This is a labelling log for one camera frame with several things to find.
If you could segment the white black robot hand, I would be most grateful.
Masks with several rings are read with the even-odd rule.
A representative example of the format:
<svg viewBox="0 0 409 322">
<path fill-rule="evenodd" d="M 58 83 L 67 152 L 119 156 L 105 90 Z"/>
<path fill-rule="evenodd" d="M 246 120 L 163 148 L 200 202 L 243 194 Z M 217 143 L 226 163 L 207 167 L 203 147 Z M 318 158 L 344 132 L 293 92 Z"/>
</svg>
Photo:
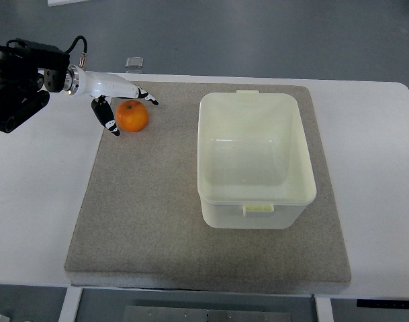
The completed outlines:
<svg viewBox="0 0 409 322">
<path fill-rule="evenodd" d="M 84 71 L 78 68 L 74 80 L 76 81 L 73 85 L 75 94 L 88 94 L 93 97 L 91 108 L 96 118 L 115 136 L 119 136 L 120 131 L 106 97 L 145 99 L 158 105 L 158 101 L 148 91 L 116 74 Z"/>
</svg>

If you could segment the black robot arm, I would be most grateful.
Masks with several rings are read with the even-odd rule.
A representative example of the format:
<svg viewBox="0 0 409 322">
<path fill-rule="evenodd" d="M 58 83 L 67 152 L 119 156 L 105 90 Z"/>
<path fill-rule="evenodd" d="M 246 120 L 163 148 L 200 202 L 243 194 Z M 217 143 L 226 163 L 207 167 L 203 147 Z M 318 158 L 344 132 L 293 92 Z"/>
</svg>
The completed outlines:
<svg viewBox="0 0 409 322">
<path fill-rule="evenodd" d="M 77 36 L 62 51 L 56 46 L 23 39 L 0 44 L 0 131 L 10 133 L 47 106 L 50 93 L 73 92 L 79 87 L 70 53 L 83 42 L 79 66 L 87 58 L 87 41 Z"/>
</svg>

